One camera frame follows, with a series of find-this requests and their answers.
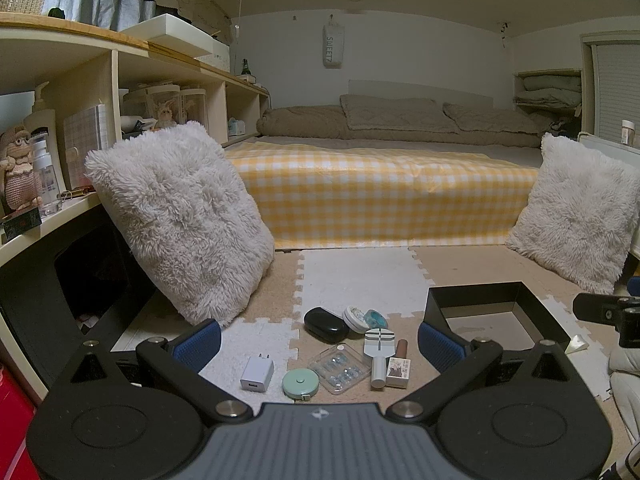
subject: plaid notebook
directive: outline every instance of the plaid notebook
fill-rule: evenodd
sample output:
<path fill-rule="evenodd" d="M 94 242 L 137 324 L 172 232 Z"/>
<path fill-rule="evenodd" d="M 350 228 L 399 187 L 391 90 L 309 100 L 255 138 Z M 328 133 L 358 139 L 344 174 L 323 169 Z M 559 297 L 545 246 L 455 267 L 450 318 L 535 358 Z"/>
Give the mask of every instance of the plaid notebook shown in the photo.
<path fill-rule="evenodd" d="M 91 150 L 106 150 L 109 147 L 105 105 L 97 105 L 67 117 L 64 131 L 69 184 L 72 189 L 89 186 L 91 181 L 84 174 L 86 154 Z"/>

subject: yellow checkered cloth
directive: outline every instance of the yellow checkered cloth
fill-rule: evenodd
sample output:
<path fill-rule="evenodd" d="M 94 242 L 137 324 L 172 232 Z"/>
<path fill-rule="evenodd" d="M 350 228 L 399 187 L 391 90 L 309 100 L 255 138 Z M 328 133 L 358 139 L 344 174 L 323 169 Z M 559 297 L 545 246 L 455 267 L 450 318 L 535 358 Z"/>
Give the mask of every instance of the yellow checkered cloth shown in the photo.
<path fill-rule="evenodd" d="M 538 175 L 475 153 L 256 142 L 226 157 L 277 249 L 503 244 Z"/>

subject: white logo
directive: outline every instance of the white logo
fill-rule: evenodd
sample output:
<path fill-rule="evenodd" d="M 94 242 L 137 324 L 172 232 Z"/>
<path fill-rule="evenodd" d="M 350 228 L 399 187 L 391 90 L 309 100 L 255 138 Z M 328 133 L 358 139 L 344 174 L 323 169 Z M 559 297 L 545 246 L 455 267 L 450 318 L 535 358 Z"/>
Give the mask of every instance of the white logo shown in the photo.
<path fill-rule="evenodd" d="M 320 407 L 316 408 L 311 412 L 311 416 L 316 418 L 317 420 L 322 420 L 323 418 L 327 418 L 331 413 L 329 413 L 326 409 Z"/>

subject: white charger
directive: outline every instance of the white charger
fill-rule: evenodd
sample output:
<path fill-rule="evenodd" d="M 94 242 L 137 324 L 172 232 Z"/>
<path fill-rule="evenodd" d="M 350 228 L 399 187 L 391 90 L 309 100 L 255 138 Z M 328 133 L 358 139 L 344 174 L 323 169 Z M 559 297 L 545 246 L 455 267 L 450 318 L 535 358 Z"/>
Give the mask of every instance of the white charger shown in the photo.
<path fill-rule="evenodd" d="M 273 360 L 268 355 L 251 356 L 240 377 L 240 386 L 250 392 L 266 392 L 272 375 Z"/>

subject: red object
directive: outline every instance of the red object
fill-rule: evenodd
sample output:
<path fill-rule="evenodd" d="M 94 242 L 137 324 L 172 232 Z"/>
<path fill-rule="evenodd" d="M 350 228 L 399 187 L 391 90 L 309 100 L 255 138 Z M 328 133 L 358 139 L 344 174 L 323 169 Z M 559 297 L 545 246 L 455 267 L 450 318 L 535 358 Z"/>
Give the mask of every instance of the red object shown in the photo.
<path fill-rule="evenodd" d="M 0 364 L 0 480 L 38 480 L 24 439 L 35 408 Z"/>

